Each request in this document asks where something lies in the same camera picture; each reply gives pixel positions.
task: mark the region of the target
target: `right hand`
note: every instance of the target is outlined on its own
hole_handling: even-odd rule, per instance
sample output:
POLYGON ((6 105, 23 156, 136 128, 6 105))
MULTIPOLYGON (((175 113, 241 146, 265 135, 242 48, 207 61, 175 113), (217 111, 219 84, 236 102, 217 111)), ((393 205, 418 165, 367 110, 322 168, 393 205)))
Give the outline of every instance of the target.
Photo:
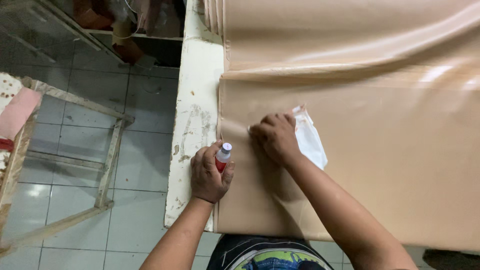
POLYGON ((302 156, 295 137, 295 117, 288 113, 271 113, 260 123, 250 126, 250 135, 265 149, 267 155, 285 167, 302 156))

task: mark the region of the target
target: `worktable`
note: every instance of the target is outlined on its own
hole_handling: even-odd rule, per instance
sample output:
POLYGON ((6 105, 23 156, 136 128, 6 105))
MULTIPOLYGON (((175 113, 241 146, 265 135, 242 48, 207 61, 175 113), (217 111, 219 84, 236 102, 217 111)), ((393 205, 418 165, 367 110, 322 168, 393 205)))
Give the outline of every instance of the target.
MULTIPOLYGON (((223 73, 220 36, 207 30, 199 0, 187 2, 177 108, 164 226, 170 227, 190 199, 190 158, 216 141, 218 79, 223 73)), ((213 231, 211 215, 206 231, 213 231)))

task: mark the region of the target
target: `pink fabric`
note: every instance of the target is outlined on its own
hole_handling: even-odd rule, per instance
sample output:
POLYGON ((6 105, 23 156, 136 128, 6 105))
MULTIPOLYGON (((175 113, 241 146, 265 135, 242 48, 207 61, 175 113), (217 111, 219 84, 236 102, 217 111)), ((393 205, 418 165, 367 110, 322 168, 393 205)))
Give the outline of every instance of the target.
POLYGON ((32 89, 20 89, 0 114, 0 135, 14 140, 42 95, 32 89))

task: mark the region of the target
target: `red fabric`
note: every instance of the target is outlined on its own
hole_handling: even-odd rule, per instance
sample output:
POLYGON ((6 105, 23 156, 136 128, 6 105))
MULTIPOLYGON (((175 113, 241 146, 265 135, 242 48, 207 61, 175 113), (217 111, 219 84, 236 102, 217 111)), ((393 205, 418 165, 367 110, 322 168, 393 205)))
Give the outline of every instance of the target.
POLYGON ((7 150, 9 152, 13 151, 13 141, 9 139, 0 139, 0 149, 7 150))

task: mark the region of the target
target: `wooden frame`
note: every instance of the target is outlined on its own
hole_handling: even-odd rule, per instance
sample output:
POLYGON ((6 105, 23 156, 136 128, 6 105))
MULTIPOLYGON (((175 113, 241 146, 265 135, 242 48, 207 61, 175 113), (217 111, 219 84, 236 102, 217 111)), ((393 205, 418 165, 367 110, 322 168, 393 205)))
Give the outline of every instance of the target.
MULTIPOLYGON (((70 31, 75 36, 77 36, 83 42, 90 45, 93 49, 97 51, 103 50, 108 55, 115 58, 115 60, 117 60, 119 63, 126 64, 114 51, 110 50, 110 48, 105 46, 102 42, 96 39, 92 34, 90 34, 88 31, 83 29, 75 20, 70 18, 67 14, 65 14, 65 12, 63 12, 57 6, 52 4, 49 0, 30 0, 30 1, 21 1, 20 3, 8 4, 5 7, 2 6, 0 9, 0 12, 11 12, 15 10, 27 9, 28 12, 34 13, 35 17, 39 18, 40 14, 38 14, 32 8, 38 9, 41 13, 44 13, 47 17, 55 20, 57 23, 59 23, 61 26, 63 26, 65 29, 70 31)), ((51 63, 56 63, 56 61, 51 56, 42 52, 40 48, 35 47, 34 45, 30 44, 28 41, 16 35, 15 33, 9 32, 4 27, 0 27, 0 31, 4 32, 11 38, 15 39, 20 44, 28 48, 29 50, 44 57, 51 63)))
POLYGON ((62 230, 74 226, 79 222, 82 222, 113 207, 113 201, 107 198, 108 185, 110 184, 110 179, 112 176, 115 161, 118 158, 123 128, 126 123, 133 123, 135 121, 135 119, 130 115, 117 112, 113 109, 91 102, 85 98, 80 98, 71 93, 67 93, 55 87, 49 86, 46 83, 32 80, 28 77, 22 79, 22 85, 31 88, 37 92, 40 92, 42 96, 49 95, 67 102, 86 107, 91 110, 101 112, 106 115, 113 116, 117 118, 117 122, 115 123, 113 129, 113 135, 105 163, 69 158, 36 151, 27 151, 28 145, 30 143, 30 138, 33 134, 41 101, 38 103, 37 107, 34 109, 33 113, 30 115, 27 122, 15 138, 15 146, 13 152, 10 154, 8 166, 3 177, 3 182, 0 181, 0 258, 11 252, 14 252, 19 246, 26 245, 36 240, 52 236, 62 230), (20 177, 20 171, 22 169, 25 156, 101 169, 102 178, 98 186, 97 197, 95 200, 95 204, 90 209, 87 209, 75 215, 71 215, 57 222, 48 224, 32 232, 25 233, 13 239, 9 239, 8 241, 2 241, 1 232, 4 225, 7 223, 8 212, 12 205, 12 198, 15 192, 15 186, 20 177))

